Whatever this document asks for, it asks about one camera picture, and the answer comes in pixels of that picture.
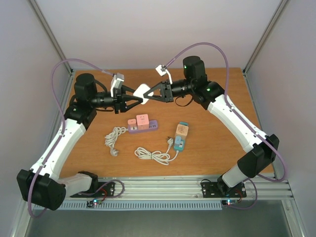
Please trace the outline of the white plug adapter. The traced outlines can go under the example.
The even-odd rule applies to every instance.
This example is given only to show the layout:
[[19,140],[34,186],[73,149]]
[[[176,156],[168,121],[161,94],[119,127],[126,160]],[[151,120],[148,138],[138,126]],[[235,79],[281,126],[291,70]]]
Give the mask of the white plug adapter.
[[151,88],[147,84],[145,83],[140,84],[138,88],[133,92],[133,96],[142,98],[143,102],[141,103],[141,105],[145,105],[149,101],[149,99],[145,98],[144,94],[148,92],[150,89]]

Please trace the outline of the purple power strip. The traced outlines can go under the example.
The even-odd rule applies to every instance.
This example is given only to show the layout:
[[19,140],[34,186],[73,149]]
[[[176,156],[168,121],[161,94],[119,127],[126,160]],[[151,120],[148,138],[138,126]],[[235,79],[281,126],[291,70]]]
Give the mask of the purple power strip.
[[158,121],[156,119],[154,120],[149,120],[148,126],[145,128],[141,127],[138,128],[137,126],[130,126],[128,125],[128,132],[130,134],[137,134],[137,133],[144,133],[144,132],[150,132],[150,131],[155,131],[158,129]]

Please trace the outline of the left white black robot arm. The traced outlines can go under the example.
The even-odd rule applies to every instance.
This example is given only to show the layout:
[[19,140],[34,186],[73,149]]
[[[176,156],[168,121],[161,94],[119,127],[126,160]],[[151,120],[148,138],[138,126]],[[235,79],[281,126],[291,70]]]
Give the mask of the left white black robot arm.
[[98,176],[80,171],[68,178],[60,178],[65,161],[77,141],[86,133],[99,108],[112,108],[117,114],[125,113],[143,103],[148,90],[141,84],[136,90],[125,86],[124,76],[114,74],[109,91],[97,91],[97,80],[92,74],[77,76],[74,84],[74,102],[62,113],[62,123],[50,145],[29,169],[20,170],[17,182],[22,198],[32,206],[56,210],[66,197],[83,194],[93,197],[99,192]]

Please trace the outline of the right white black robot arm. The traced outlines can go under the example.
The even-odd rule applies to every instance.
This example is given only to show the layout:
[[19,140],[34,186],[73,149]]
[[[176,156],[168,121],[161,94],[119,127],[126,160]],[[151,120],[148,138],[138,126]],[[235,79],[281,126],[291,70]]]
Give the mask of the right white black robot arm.
[[208,80],[204,62],[198,56],[186,57],[183,68],[184,79],[162,81],[146,91],[144,98],[168,103],[175,97],[191,95],[235,136],[245,155],[217,179],[217,190],[221,195],[228,196],[235,191],[236,185],[257,176],[275,161],[279,139],[257,128],[225,95],[224,88]]

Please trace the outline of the small pink plug adapter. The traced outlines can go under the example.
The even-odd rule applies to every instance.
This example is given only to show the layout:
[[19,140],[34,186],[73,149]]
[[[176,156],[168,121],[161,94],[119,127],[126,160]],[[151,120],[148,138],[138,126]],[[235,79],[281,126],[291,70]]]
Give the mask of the small pink plug adapter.
[[137,120],[136,120],[135,118],[129,119],[129,120],[127,121],[127,124],[128,124],[129,126],[136,126],[136,125],[137,125]]

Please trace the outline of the wooden cube plug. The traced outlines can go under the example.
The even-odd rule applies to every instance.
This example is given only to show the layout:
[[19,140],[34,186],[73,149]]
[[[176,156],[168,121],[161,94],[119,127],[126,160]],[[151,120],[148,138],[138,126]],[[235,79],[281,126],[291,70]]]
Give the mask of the wooden cube plug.
[[178,124],[175,131],[175,137],[179,136],[185,140],[187,138],[189,127],[187,125]]

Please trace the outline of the small blue plug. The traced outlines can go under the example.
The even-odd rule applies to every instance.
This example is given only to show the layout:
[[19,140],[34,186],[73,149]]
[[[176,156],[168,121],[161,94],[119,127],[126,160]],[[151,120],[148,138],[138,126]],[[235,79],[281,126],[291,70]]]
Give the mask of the small blue plug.
[[175,137],[174,146],[182,148],[184,146],[185,140],[183,140],[180,136]]

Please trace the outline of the teal power strip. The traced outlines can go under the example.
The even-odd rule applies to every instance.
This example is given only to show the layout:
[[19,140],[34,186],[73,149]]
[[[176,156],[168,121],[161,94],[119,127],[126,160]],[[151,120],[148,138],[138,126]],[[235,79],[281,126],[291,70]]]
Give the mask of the teal power strip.
[[186,122],[179,122],[176,127],[173,149],[182,152],[185,147],[185,141],[188,136],[189,125]]

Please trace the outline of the left small circuit board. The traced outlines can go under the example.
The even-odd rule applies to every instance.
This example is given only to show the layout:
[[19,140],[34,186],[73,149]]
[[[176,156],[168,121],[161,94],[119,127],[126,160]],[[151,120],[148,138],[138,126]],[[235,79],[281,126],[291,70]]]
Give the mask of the left small circuit board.
[[93,208],[97,205],[100,205],[102,202],[103,202],[102,200],[98,200],[98,199],[90,200],[86,202],[86,207]]

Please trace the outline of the small circuit board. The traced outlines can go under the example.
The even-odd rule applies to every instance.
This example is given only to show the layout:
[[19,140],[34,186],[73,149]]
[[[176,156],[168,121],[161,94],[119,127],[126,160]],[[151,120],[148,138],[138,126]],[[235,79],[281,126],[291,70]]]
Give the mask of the small circuit board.
[[227,200],[222,200],[222,205],[224,206],[232,206],[238,204],[240,201],[237,199],[227,199]]
[[100,205],[102,202],[103,202],[102,200],[98,200],[98,199],[90,200],[86,202],[86,207],[93,208],[97,205]]

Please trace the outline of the right small circuit board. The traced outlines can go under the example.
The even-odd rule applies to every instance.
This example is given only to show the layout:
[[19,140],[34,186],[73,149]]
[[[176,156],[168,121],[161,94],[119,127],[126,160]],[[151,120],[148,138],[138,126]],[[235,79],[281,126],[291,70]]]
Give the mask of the right small circuit board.
[[227,200],[222,200],[222,205],[224,206],[232,206],[238,204],[240,201],[237,199],[227,199]]

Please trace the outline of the aluminium front rail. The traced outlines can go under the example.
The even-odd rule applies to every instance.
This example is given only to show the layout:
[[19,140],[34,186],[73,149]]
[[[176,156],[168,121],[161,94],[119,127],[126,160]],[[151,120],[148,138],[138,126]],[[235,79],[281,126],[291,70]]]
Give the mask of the aluminium front rail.
[[[124,183],[124,193],[115,200],[203,200],[202,179],[215,181],[216,176],[148,176],[117,177]],[[287,181],[269,182],[261,177],[244,183],[246,197],[242,200],[293,200]]]

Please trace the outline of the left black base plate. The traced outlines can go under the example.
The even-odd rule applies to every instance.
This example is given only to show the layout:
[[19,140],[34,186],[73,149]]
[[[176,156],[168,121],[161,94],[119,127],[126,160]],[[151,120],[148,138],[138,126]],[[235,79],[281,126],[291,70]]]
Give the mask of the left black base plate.
[[102,198],[104,195],[106,197],[113,197],[115,192],[115,182],[99,182],[97,186],[97,192],[92,193],[92,191],[86,191],[83,193],[74,194],[71,198]]

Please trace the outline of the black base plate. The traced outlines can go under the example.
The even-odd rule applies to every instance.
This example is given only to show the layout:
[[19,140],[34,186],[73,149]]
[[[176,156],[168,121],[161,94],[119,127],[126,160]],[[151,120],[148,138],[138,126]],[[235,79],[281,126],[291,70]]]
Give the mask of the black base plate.
[[104,195],[106,197],[113,197],[115,192],[115,182],[99,182],[97,186],[97,192],[92,193],[92,191],[86,191],[83,193],[74,194],[71,198],[102,198]]
[[244,183],[237,184],[234,188],[222,194],[217,187],[217,182],[202,180],[200,182],[203,198],[245,198],[247,197]]

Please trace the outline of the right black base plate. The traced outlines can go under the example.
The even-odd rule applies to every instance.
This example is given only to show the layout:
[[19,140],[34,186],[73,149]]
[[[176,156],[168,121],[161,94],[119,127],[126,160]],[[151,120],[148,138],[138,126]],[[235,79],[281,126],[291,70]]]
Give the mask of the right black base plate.
[[245,198],[247,197],[244,183],[237,184],[234,188],[222,194],[217,187],[217,182],[202,180],[200,182],[203,198]]

